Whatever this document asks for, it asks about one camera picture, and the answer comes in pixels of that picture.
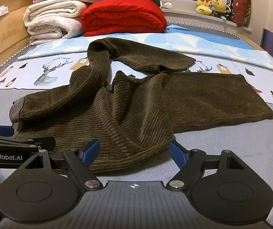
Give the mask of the cream folded blanket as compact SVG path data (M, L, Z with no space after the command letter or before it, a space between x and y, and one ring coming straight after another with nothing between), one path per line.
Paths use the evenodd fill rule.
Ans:
M76 0L45 0L30 5L23 16L30 45L82 36L81 15L87 7Z

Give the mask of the dark olive corduroy pants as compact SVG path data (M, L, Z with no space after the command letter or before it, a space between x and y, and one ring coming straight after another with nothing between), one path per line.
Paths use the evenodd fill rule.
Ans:
M177 52L103 38L87 58L68 85L14 101L9 118L16 138L55 138L56 154L99 140L94 173L155 157L177 133L273 119L244 76L188 72L194 59Z

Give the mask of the blue patterned folded sheet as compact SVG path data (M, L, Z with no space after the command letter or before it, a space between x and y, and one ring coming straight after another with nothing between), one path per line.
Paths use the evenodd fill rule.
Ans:
M114 33L89 37L61 39L36 46L18 60L87 52L91 42L102 38L119 38L180 53L223 58L273 70L273 57L256 50L235 34L209 29L196 31L171 24L164 33Z

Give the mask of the purple folder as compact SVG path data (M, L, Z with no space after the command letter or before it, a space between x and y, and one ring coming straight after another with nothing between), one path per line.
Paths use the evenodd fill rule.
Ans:
M263 28L260 47L273 57L273 32Z

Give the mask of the yellow plush toys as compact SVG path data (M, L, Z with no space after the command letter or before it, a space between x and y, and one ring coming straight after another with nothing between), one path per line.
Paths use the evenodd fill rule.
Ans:
M201 15L210 15L221 18L227 13L227 4L224 0L197 0L196 12Z

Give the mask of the white printed bed sheet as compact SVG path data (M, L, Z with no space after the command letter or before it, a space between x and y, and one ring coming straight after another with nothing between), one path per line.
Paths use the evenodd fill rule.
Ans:
M273 104L273 71L207 56L193 55L190 72L241 74L267 103ZM48 90L69 84L72 72L89 64L87 53L18 60L0 73L0 90Z

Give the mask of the red folded blanket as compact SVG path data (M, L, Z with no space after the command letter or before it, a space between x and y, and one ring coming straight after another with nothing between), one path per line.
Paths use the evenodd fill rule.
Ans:
M152 0L95 2L81 16L84 36L112 33L163 33L167 22Z

